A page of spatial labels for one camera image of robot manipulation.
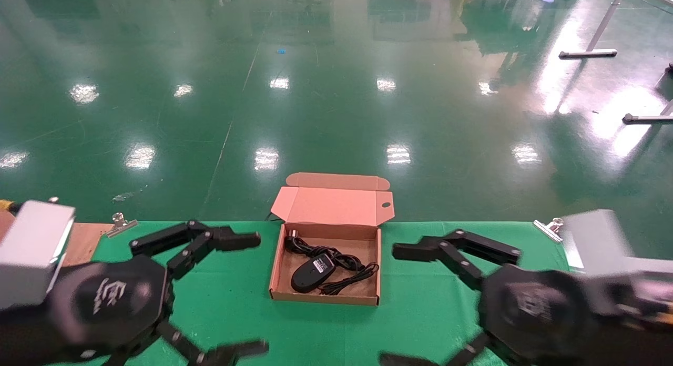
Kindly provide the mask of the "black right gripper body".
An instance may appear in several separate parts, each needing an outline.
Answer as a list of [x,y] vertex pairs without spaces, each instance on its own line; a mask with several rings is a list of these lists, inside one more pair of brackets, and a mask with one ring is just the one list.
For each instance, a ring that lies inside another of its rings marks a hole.
[[486,347],[507,364],[578,364],[594,321],[582,282],[572,273],[503,265],[481,282]]

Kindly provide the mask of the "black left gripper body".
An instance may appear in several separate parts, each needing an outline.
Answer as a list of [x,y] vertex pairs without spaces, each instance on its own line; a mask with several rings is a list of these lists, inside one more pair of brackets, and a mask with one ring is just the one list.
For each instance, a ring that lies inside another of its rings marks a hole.
[[146,256],[69,266],[52,288],[60,359],[139,355],[166,316],[168,270]]

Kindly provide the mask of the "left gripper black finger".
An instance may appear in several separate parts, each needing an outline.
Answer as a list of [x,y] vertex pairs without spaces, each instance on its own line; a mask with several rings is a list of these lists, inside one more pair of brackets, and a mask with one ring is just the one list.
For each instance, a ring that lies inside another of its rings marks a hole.
[[221,344],[204,351],[169,321],[161,321],[156,332],[188,361],[187,365],[236,365],[243,358],[262,356],[269,352],[269,344],[261,339]]
[[185,245],[166,263],[168,277],[179,280],[212,251],[240,251],[257,248],[260,244],[261,237],[257,232],[235,233],[229,226],[210,227],[192,220],[132,240],[130,251],[134,257],[152,258]]

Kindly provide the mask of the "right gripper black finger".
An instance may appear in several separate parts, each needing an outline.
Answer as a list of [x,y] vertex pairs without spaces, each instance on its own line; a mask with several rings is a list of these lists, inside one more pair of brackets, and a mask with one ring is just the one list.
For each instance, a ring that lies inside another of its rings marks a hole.
[[415,244],[394,243],[392,246],[394,259],[440,261],[471,290],[481,291],[485,275],[464,253],[499,266],[517,265],[522,255],[520,249],[463,229],[444,237],[423,236]]
[[[483,332],[477,335],[471,342],[466,343],[463,348],[444,365],[468,365],[478,357],[486,348],[497,342],[497,337],[493,334]],[[381,352],[378,356],[380,365],[440,365],[430,359],[421,357],[412,357],[393,352]]]

